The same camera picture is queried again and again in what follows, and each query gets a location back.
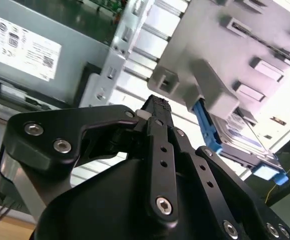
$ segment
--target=yellow wire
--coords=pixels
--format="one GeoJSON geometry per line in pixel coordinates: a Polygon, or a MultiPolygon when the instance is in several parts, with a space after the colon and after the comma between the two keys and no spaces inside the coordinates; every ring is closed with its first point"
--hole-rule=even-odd
{"type": "Polygon", "coordinates": [[[267,193],[267,197],[266,197],[265,203],[267,203],[268,198],[269,198],[269,195],[270,195],[271,192],[275,189],[276,186],[277,186],[277,184],[275,184],[275,185],[271,188],[271,190],[269,190],[269,192],[267,193]]]}

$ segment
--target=white label sticker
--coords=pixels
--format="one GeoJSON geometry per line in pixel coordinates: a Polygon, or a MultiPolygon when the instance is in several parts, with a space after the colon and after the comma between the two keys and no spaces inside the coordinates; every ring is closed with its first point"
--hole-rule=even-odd
{"type": "Polygon", "coordinates": [[[254,147],[263,150],[263,147],[256,135],[244,122],[244,120],[237,114],[232,113],[227,119],[227,129],[231,133],[231,137],[246,145],[253,144],[254,147]]]}
{"type": "Polygon", "coordinates": [[[0,62],[49,81],[55,78],[61,45],[0,18],[0,62]]]}

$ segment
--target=hard drive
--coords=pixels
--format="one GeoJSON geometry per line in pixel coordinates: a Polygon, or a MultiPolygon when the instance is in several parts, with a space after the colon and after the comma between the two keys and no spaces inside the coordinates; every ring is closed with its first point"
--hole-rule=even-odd
{"type": "Polygon", "coordinates": [[[275,154],[267,150],[252,130],[252,125],[238,112],[226,120],[209,114],[201,99],[193,108],[206,145],[220,156],[240,163],[265,180],[274,179],[278,185],[288,178],[275,154]]]}

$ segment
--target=power supply label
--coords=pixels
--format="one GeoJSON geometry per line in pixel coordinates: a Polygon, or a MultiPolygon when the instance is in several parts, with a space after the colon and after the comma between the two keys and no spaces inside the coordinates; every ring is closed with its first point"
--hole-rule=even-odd
{"type": "Polygon", "coordinates": [[[0,18],[0,62],[35,77],[55,78],[61,45],[0,18]]]}

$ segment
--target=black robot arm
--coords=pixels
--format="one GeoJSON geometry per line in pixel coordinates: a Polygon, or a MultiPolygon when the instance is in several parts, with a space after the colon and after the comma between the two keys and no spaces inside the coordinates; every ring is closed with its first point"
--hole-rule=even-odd
{"type": "Polygon", "coordinates": [[[214,153],[194,150],[164,99],[22,113],[1,173],[38,221],[34,240],[290,240],[290,228],[214,153]],[[76,166],[126,160],[70,187],[76,166]]]}

